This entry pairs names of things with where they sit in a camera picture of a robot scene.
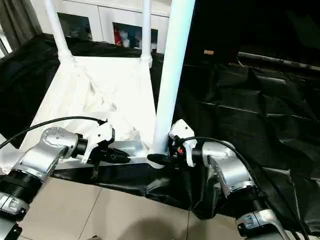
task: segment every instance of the white fabric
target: white fabric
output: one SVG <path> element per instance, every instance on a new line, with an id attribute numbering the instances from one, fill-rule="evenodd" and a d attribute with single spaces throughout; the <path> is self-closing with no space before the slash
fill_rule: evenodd
<path id="1" fill-rule="evenodd" d="M 108 119 L 115 140 L 153 141 L 156 111 L 149 65 L 140 58 L 75 56 L 76 64 L 62 61 L 32 125 L 68 116 Z M 86 134 L 95 122 L 67 120 L 53 123 Z M 29 132 L 20 149 L 35 145 L 50 126 Z"/>

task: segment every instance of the shelf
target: shelf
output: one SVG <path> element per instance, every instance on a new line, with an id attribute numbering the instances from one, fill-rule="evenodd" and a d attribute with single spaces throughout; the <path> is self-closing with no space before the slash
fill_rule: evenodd
<path id="1" fill-rule="evenodd" d="M 67 0 L 70 2 L 142 13 L 143 0 Z M 172 0 L 152 0 L 152 15 L 169 17 Z"/>

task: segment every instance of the curtain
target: curtain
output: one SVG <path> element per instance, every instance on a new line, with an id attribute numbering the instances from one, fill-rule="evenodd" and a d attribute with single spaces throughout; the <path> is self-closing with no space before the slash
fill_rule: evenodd
<path id="1" fill-rule="evenodd" d="M 29 0 L 0 0 L 0 24 L 12 50 L 41 33 Z"/>

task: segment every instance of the black tarp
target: black tarp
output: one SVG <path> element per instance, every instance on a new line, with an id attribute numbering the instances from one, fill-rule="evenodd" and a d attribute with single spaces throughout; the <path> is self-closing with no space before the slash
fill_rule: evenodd
<path id="1" fill-rule="evenodd" d="M 76 56 L 141 54 L 107 43 L 68 39 L 68 45 Z M 156 103 L 163 56 L 152 57 L 150 75 Z M 57 49 L 48 36 L 37 37 L 0 60 L 0 132 L 5 137 L 30 124 L 58 66 Z M 292 72 L 204 62 L 184 65 L 174 121 L 184 119 L 196 136 L 215 137 L 235 145 L 252 163 L 259 185 L 285 226 L 301 230 L 293 212 L 310 233 L 320 235 L 319 89 L 317 77 L 297 77 Z M 101 167 L 94 181 L 90 168 L 57 170 L 53 175 L 191 210 L 200 219 L 212 218 L 217 212 L 233 215 L 202 164 L 160 170 L 148 164 Z"/>

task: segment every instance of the black cable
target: black cable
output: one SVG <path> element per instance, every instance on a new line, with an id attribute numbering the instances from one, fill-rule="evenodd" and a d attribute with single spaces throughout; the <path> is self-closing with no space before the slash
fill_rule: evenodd
<path id="1" fill-rule="evenodd" d="M 191 136 L 191 137 L 186 137 L 186 138 L 181 138 L 179 140 L 180 143 L 184 143 L 186 141 L 189 140 L 204 140 L 204 141 L 210 141 L 210 142 L 217 142 L 219 144 L 224 145 L 225 147 L 227 147 L 228 149 L 230 149 L 231 151 L 233 151 L 238 158 L 243 162 L 243 164 L 247 167 L 249 173 L 251 174 L 251 176 L 253 178 L 255 178 L 255 176 L 252 174 L 252 170 L 248 164 L 248 161 L 241 155 L 240 152 L 238 152 L 233 146 L 231 146 L 230 144 L 221 141 L 219 139 L 215 139 L 213 137 L 204 137 L 204 136 Z M 293 216 L 293 218 L 295 219 L 296 223 L 299 224 L 301 230 L 302 230 L 302 235 L 304 237 L 305 240 L 310 240 L 309 236 L 307 234 L 307 231 L 303 225 L 303 223 L 301 222 L 301 220 L 296 216 L 296 214 L 293 212 L 293 210 L 291 209 L 288 201 L 286 200 L 286 198 L 283 196 L 283 194 L 281 193 L 281 191 L 279 190 L 279 188 L 276 186 L 276 184 L 273 182 L 273 180 L 268 176 L 268 174 L 266 173 L 266 171 L 264 170 L 264 168 L 257 162 L 257 161 L 253 161 L 261 170 L 261 172 L 265 175 L 265 177 L 267 178 L 267 180 L 270 182 L 270 184 L 272 185 L 272 187 L 275 189 L 275 191 L 278 193 L 278 195 L 281 197 L 282 201 L 284 202 L 285 206 L 287 207 L 287 209 L 289 210 L 290 214 Z"/>
<path id="2" fill-rule="evenodd" d="M 101 119 L 97 119 L 97 118 L 94 118 L 94 117 L 89 117 L 89 116 L 66 116 L 66 117 L 60 117 L 60 118 L 56 118 L 56 119 L 52 119 L 52 120 L 49 120 L 49 121 L 45 121 L 45 122 L 42 122 L 42 123 L 39 123 L 39 124 L 36 124 L 34 126 L 31 126 L 29 128 L 26 128 L 20 132 L 18 132 L 16 135 L 10 137 L 8 140 L 4 141 L 3 143 L 0 144 L 0 149 L 2 149 L 4 146 L 6 146 L 7 144 L 9 144 L 13 139 L 19 137 L 20 135 L 22 134 L 25 134 L 33 129 L 37 129 L 37 128 L 40 128 L 42 126 L 45 126 L 45 125 L 48 125 L 48 124 L 52 124 L 52 123 L 55 123 L 55 122 L 60 122 L 60 121 L 64 121 L 64 120 L 70 120 L 70 119 L 83 119 L 83 120 L 91 120 L 91 121 L 95 121 L 97 122 L 99 125 L 102 125 L 104 123 L 106 123 L 107 121 L 103 121 Z"/>
<path id="3" fill-rule="evenodd" d="M 294 237 L 295 240 L 300 240 L 300 237 L 298 236 L 298 234 L 296 233 L 296 231 L 291 230 L 290 233 L 292 234 L 292 236 Z"/>

